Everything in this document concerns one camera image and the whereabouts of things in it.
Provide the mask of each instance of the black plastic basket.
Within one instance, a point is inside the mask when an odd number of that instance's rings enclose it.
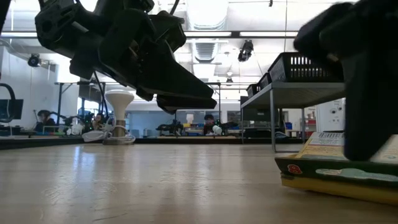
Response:
[[[266,72],[260,79],[259,81],[259,86],[260,86],[260,90],[262,90],[263,88],[265,88],[267,85],[271,84],[272,79],[271,76],[269,75],[269,72]]]
[[[251,98],[252,96],[256,95],[260,91],[260,87],[258,84],[252,84],[249,85],[249,87],[246,89],[248,93],[248,97]]]
[[[281,53],[268,72],[273,82],[340,82],[338,77],[298,52]]]

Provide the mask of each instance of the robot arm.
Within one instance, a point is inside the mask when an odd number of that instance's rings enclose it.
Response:
[[[99,0],[94,12],[74,0],[40,1],[37,37],[47,49],[71,58],[70,72],[90,79],[101,72],[174,114],[214,108],[213,90],[174,60],[185,44],[184,20],[147,13],[152,0]]]
[[[385,108],[398,95],[398,1],[360,0],[336,4],[305,24],[295,48],[335,75],[346,85],[345,156],[370,159],[398,127],[388,122]]]

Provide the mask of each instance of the workbench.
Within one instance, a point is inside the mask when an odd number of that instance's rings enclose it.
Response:
[[[244,109],[271,111],[271,144],[275,145],[275,108],[302,110],[302,139],[305,142],[304,108],[345,97],[344,83],[284,83],[274,82],[241,105],[242,123]]]

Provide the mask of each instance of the security camera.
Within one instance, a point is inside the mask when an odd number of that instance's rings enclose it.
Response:
[[[42,61],[40,59],[40,55],[39,54],[32,54],[30,56],[30,58],[27,61],[27,64],[30,67],[34,67],[34,68],[38,68],[42,65]]]
[[[245,40],[244,44],[241,48],[241,52],[239,53],[238,60],[240,62],[247,62],[251,57],[251,52],[254,50],[253,43],[251,40]]]

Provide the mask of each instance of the person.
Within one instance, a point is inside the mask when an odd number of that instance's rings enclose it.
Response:
[[[57,124],[55,123],[54,119],[50,117],[51,112],[48,110],[41,110],[37,113],[39,117],[39,122],[36,124],[35,131],[42,133],[43,128],[44,132],[57,132],[58,128],[54,127]]]
[[[213,126],[215,125],[214,123],[214,116],[211,114],[208,114],[205,116],[205,126],[203,127],[203,135],[207,135],[210,133],[213,133]]]
[[[99,113],[97,116],[95,116],[95,119],[93,121],[93,128],[95,131],[102,130],[104,125],[104,115]]]

